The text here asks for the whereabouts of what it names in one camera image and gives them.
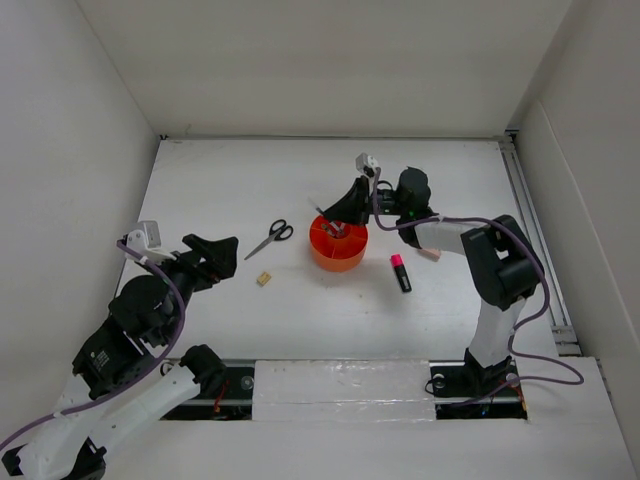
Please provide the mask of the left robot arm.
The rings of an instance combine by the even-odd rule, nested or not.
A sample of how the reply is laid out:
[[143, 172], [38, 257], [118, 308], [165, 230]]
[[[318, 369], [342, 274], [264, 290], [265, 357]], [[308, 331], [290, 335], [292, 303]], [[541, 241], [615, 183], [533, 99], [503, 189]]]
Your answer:
[[159, 369], [186, 323], [196, 292], [230, 279], [237, 269], [235, 237], [189, 234], [185, 252], [167, 252], [142, 230], [117, 247], [144, 269], [108, 305], [108, 315], [72, 361], [54, 410], [1, 443], [8, 475], [23, 479], [100, 479], [117, 446], [186, 400], [227, 386], [227, 367], [207, 345], [190, 347], [155, 384], [117, 411], [117, 397]]

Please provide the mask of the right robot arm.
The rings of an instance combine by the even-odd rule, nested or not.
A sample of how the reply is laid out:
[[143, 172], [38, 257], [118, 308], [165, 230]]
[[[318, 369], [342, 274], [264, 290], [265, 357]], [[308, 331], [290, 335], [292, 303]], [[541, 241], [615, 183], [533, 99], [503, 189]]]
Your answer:
[[440, 398], [481, 397], [513, 385], [520, 315], [536, 290], [548, 287], [542, 263], [518, 222], [510, 215], [484, 219], [437, 214], [430, 206], [428, 176], [418, 168], [405, 168], [395, 187], [380, 176], [380, 168], [363, 167], [350, 190], [323, 210], [324, 218], [365, 226], [383, 215], [395, 217], [389, 229], [407, 245], [463, 256], [481, 299], [462, 365], [433, 368], [426, 390]]

